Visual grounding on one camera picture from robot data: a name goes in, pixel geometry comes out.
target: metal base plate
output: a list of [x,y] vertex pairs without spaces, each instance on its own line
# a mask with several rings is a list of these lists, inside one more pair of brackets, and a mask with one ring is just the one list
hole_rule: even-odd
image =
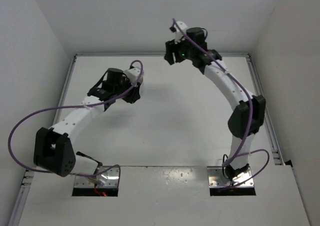
[[[208,167],[208,180],[211,196],[238,196],[238,195],[256,195],[254,180],[251,178],[251,169],[234,177],[232,181],[224,177],[222,167]],[[224,189],[232,185],[241,183],[251,178],[247,182],[229,189]]]
[[[107,169],[108,166],[103,166],[99,171]],[[119,169],[112,168],[101,175],[104,184],[96,185],[96,191],[106,193],[109,197],[118,196],[118,180]],[[89,181],[86,177],[76,176],[74,179],[72,196],[99,196],[95,192],[95,184]]]

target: white panel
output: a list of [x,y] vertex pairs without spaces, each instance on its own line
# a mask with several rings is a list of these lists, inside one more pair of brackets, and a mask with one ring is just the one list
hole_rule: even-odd
[[210,196],[205,167],[122,167],[118,197],[71,197],[73,183],[37,173],[19,226],[309,225],[289,166],[267,167],[256,196]]
[[[140,59],[145,67],[144,94],[135,104],[118,100],[89,124],[74,147],[105,165],[218,166],[229,154],[232,135],[229,103],[189,61],[169,65],[162,56],[79,56],[64,105],[82,101],[107,68],[127,69]],[[245,57],[224,57],[228,69],[251,92]],[[64,109],[60,120],[71,109]],[[264,127],[253,149],[270,150]],[[251,164],[265,161],[263,153]]]
[[279,0],[254,53],[285,160],[312,225],[320,222],[320,1]]
[[67,52],[162,52],[172,17],[209,46],[249,52],[278,0],[36,0]]
[[[24,170],[7,149],[10,130],[23,117],[58,104],[70,64],[35,0],[0,0],[0,225],[8,224]],[[35,133],[54,113],[23,124],[13,151],[32,166]]]

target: black joint housing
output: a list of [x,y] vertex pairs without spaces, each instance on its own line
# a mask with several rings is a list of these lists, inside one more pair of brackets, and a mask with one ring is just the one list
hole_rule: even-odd
[[33,162],[61,177],[65,177],[74,168],[76,156],[68,138],[53,132],[53,129],[40,128],[35,136]]
[[[266,99],[262,95],[252,96],[253,115],[250,125],[249,134],[256,134],[259,128],[264,124]],[[232,135],[242,139],[244,137],[247,124],[249,120],[249,101],[241,101],[235,107],[230,119],[228,120],[228,127]]]
[[226,177],[232,181],[234,177],[237,177],[239,174],[244,173],[248,170],[249,164],[247,163],[242,168],[233,169],[231,165],[225,167],[224,172]]
[[189,28],[186,30],[186,34],[202,49],[209,52],[210,55],[206,55],[200,51],[187,39],[182,40],[179,43],[171,40],[165,43],[164,56],[164,59],[170,65],[173,65],[174,63],[181,63],[184,60],[191,60],[192,65],[199,69],[202,74],[204,74],[206,66],[210,65],[213,61],[210,56],[212,56],[215,60],[222,60],[221,55],[216,50],[207,49],[206,35],[201,27]]

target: gray wall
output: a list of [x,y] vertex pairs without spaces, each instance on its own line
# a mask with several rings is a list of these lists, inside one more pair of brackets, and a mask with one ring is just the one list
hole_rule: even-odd
[[279,0],[253,59],[312,225],[320,221],[320,0]]
[[[7,225],[24,170],[7,139],[22,117],[58,104],[70,59],[35,0],[0,0],[0,225]],[[54,112],[28,120],[13,139],[18,158],[32,165],[35,133]]]
[[172,17],[209,30],[208,45],[249,52],[278,0],[36,0],[66,52],[163,52]]

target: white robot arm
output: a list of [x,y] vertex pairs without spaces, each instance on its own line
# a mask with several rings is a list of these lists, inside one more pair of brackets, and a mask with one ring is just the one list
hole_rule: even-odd
[[[83,106],[79,106],[49,129],[38,130],[35,138],[34,163],[62,177],[69,174],[94,174],[102,164],[90,156],[76,152],[77,148],[73,144],[79,133],[115,102],[112,99],[126,91],[138,79],[140,72],[139,67],[133,66],[124,71],[109,68],[89,90],[81,103]],[[122,99],[133,104],[140,99],[142,89],[143,77]]]
[[[245,129],[249,119],[249,99],[240,86],[227,75],[230,74],[230,72],[228,71],[225,62],[222,60],[221,55],[214,49],[207,49],[207,43],[205,41],[207,36],[205,35],[203,28],[188,28],[187,25],[181,21],[177,21],[176,23],[180,30],[182,30],[201,48],[209,52],[211,56],[226,69],[226,71],[223,71],[218,65],[211,64],[211,58],[186,40],[175,24],[170,27],[170,30],[175,33],[175,38],[165,43],[166,54],[164,59],[168,61],[170,65],[180,63],[184,60],[191,60],[193,66],[198,68],[202,74],[217,86],[233,110],[228,121],[228,127],[232,133],[232,143],[229,153],[229,158],[231,158],[236,153],[244,138]],[[266,107],[265,98],[262,95],[255,96],[248,90],[246,90],[246,92],[250,96],[253,105],[252,123],[243,147],[238,152],[238,154],[245,155],[236,157],[225,168],[225,173],[229,179],[232,179],[248,169],[248,153],[250,152],[251,143],[255,134],[259,131],[259,127],[264,122]]]

